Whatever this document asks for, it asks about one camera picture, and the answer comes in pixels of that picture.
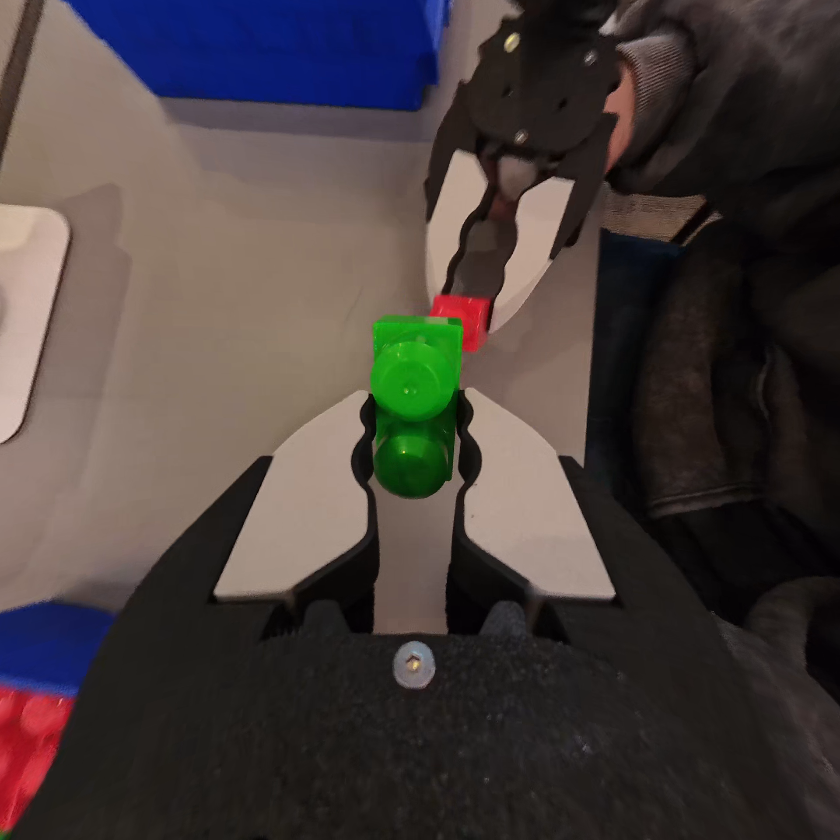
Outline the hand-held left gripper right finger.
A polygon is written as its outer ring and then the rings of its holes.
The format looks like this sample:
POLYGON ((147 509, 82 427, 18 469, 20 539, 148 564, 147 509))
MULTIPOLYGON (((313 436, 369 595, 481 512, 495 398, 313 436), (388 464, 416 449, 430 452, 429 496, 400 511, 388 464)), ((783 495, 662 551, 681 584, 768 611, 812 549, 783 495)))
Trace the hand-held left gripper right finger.
POLYGON ((548 605, 611 604, 616 589, 554 448, 473 387, 458 394, 458 473, 448 566, 448 631, 477 634, 512 602, 539 634, 548 605))

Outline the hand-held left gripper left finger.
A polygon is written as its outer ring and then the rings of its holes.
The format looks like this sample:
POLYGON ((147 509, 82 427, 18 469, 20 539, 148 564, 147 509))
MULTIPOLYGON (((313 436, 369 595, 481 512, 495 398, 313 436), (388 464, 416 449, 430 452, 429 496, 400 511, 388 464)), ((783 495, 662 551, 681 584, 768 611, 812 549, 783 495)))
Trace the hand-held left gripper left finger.
POLYGON ((213 597, 272 602, 301 622, 334 602, 350 630, 371 634, 381 567, 373 477, 375 403, 353 392, 270 457, 213 597))

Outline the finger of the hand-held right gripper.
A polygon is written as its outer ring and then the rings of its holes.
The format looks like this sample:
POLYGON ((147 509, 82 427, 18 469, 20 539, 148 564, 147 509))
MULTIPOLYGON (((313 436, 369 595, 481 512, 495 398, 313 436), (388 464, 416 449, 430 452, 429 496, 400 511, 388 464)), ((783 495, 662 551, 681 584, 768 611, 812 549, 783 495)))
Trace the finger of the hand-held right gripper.
POLYGON ((511 320, 550 268, 554 241, 572 190, 571 180, 551 177, 521 195, 516 213, 517 243, 493 301, 490 332, 498 331, 511 320))
POLYGON ((487 218, 490 185, 479 160, 457 150, 426 225, 427 296, 494 299, 502 284, 502 234, 487 218))

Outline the red tall toy block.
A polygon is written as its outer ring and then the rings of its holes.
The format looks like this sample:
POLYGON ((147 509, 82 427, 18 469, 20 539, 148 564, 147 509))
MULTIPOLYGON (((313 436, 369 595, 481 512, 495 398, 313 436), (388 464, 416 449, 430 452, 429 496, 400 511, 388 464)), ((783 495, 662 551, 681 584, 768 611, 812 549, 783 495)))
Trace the red tall toy block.
POLYGON ((430 316, 456 319, 463 328, 463 351, 478 352, 486 343, 490 326, 493 300, 487 297, 469 297, 451 294, 436 295, 430 316))

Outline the green two-stud toy block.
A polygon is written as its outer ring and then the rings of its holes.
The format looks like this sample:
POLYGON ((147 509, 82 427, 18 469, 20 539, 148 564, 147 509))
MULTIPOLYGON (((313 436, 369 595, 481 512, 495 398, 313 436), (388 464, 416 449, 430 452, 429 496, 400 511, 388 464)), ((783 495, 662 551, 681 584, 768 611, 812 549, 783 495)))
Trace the green two-stud toy block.
POLYGON ((374 322, 374 474, 395 496, 431 497, 452 478, 463 337, 456 318, 374 322))

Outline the blue divided plastic bin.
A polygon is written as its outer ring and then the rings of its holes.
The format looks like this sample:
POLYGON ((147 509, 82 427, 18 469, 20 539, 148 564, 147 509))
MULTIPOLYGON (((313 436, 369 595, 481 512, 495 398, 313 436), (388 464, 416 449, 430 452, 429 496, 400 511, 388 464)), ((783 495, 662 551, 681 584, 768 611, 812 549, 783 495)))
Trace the blue divided plastic bin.
POLYGON ((39 602, 1 613, 1 687, 77 697, 114 616, 39 602))

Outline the person's right forearm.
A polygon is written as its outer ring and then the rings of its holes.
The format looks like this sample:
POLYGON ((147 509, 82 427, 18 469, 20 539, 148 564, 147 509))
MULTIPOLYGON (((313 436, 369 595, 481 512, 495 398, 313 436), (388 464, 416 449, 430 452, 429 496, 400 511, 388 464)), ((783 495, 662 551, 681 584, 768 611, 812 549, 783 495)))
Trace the person's right forearm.
POLYGON ((613 190, 702 195, 790 247, 838 235, 838 2, 632 2, 614 35, 636 111, 613 190))

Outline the grey desk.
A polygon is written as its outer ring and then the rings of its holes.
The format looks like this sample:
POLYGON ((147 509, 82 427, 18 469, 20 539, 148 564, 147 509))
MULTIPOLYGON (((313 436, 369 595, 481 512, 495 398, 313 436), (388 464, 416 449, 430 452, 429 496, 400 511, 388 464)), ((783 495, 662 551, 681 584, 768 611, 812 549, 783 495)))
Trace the grey desk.
POLYGON ((2 169, 71 244, 26 423, 2 446, 2 609, 119 609, 253 461, 366 388, 371 325, 427 311, 423 181, 478 45, 454 2, 420 112, 163 100, 46 2, 2 169))

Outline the person's right hand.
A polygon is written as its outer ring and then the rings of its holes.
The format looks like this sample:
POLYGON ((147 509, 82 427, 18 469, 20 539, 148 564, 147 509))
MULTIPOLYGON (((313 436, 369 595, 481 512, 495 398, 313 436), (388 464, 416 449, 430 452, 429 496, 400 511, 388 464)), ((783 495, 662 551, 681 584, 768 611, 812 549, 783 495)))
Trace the person's right hand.
POLYGON ((634 136, 637 100, 634 72, 625 59, 620 59, 619 70, 619 83, 604 105, 604 113, 615 118, 605 158, 605 174, 623 158, 634 136))

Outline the white folding book stand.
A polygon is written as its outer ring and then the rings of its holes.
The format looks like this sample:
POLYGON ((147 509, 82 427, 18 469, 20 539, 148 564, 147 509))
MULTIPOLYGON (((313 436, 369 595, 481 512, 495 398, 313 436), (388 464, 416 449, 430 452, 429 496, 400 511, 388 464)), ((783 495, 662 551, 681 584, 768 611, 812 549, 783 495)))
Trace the white folding book stand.
POLYGON ((1 443, 24 423, 70 246, 67 219, 1 205, 1 443))

